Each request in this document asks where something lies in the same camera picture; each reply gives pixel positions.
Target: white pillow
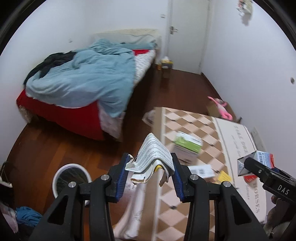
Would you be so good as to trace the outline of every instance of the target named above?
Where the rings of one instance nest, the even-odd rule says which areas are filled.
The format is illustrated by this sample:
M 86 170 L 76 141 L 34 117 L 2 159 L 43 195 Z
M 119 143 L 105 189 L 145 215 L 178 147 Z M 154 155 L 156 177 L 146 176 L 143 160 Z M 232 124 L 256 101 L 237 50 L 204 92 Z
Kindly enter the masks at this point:
M 102 38 L 108 39 L 111 42 L 124 42 L 127 44 L 145 44 L 152 42 L 156 43 L 157 49 L 161 48 L 161 35 L 157 29 L 122 29 L 92 35 L 93 42 Z

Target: paper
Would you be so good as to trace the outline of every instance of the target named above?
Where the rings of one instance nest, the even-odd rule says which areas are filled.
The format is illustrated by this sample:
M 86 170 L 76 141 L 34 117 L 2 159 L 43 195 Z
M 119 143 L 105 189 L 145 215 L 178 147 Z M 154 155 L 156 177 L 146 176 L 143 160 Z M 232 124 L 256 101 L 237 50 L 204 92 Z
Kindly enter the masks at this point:
M 229 181 L 231 182 L 231 177 L 226 174 L 226 172 L 221 171 L 220 175 L 218 176 L 218 181 L 219 182 L 224 182 L 224 181 Z
M 211 168 L 211 165 L 201 165 L 201 166 L 188 166 L 192 174 L 196 174 L 201 178 L 211 178 L 215 177 L 215 172 Z
M 164 170 L 160 185 L 175 173 L 173 158 L 169 150 L 152 134 L 145 138 L 137 158 L 131 159 L 125 167 L 126 171 L 134 172 L 131 181 L 135 184 L 146 183 L 159 168 Z

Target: blue cloth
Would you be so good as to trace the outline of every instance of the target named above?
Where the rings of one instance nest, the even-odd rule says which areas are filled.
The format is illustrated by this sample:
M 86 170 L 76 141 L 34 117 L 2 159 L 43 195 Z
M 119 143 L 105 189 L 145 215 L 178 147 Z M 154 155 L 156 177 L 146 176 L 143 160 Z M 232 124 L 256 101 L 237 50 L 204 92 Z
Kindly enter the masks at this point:
M 136 67 L 131 49 L 152 49 L 154 45 L 100 39 L 88 48 L 75 50 L 73 60 L 51 68 L 43 78 L 37 72 L 28 80 L 26 94 L 66 108 L 83 107 L 99 100 L 111 117 L 118 117 L 133 91 Z
M 42 215 L 30 207 L 18 207 L 16 209 L 16 220 L 19 224 L 35 227 L 41 218 Z

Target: checkered rug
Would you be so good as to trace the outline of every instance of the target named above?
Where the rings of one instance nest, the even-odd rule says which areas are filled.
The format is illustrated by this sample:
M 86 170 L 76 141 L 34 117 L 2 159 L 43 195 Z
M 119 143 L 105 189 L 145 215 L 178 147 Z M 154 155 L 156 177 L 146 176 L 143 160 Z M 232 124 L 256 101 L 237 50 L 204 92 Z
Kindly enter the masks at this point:
M 212 117 L 164 107 L 162 108 L 162 114 L 162 125 L 164 125 L 162 140 L 170 151 L 173 150 L 173 140 L 178 131 L 200 138 L 203 140 L 202 150 L 193 165 L 210 164 L 216 172 L 216 177 L 218 177 L 221 170 L 228 173 L 221 142 Z M 155 233 L 156 241 L 182 241 L 185 235 L 190 204 L 180 202 L 176 196 L 171 178 L 168 183 L 161 187 L 159 198 L 160 208 Z M 214 201 L 210 201 L 209 228 L 209 240 L 214 240 Z
M 173 151 L 173 141 L 177 132 L 184 132 L 203 140 L 198 159 L 192 165 L 210 164 L 214 171 L 223 170 L 227 173 L 221 142 L 212 117 L 164 107 L 163 111 L 165 112 L 163 120 L 165 125 L 164 144 L 170 151 Z

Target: book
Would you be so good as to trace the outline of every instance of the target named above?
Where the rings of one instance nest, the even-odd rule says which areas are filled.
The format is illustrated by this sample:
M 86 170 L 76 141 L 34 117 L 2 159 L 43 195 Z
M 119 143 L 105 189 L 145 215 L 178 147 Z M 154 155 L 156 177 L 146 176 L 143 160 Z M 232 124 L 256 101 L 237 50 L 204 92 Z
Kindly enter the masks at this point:
M 163 169 L 163 177 L 160 186 L 168 182 L 171 175 L 175 173 L 173 158 L 169 150 L 155 137 L 149 133 L 145 138 L 138 155 L 131 159 L 125 167 L 126 171 L 134 172 L 131 181 L 134 184 L 146 183 L 157 170 Z

